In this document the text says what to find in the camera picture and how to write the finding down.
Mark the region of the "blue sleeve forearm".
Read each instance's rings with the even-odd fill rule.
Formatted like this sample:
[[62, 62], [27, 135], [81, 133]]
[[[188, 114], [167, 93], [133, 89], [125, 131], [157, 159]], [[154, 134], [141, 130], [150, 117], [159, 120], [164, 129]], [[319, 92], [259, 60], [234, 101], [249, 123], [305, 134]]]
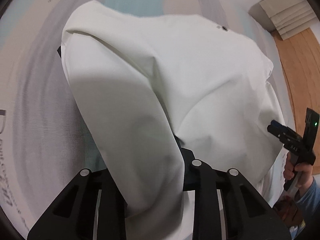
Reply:
[[302, 212], [305, 227], [295, 239], [316, 239], [319, 237], [319, 186], [312, 176], [312, 183], [306, 192], [301, 196], [297, 192], [295, 202]]

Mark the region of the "person's right hand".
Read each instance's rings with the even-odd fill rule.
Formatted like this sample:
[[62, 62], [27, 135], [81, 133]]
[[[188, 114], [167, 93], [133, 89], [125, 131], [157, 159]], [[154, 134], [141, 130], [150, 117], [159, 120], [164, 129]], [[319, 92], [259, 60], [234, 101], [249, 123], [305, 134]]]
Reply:
[[308, 163], [293, 165], [291, 163], [291, 153], [289, 152], [287, 154], [283, 175], [286, 180], [291, 180], [294, 177], [295, 172], [300, 174], [300, 177], [296, 183], [296, 187], [299, 189], [299, 195], [301, 197], [304, 196], [304, 194], [313, 184], [312, 171], [313, 166]]

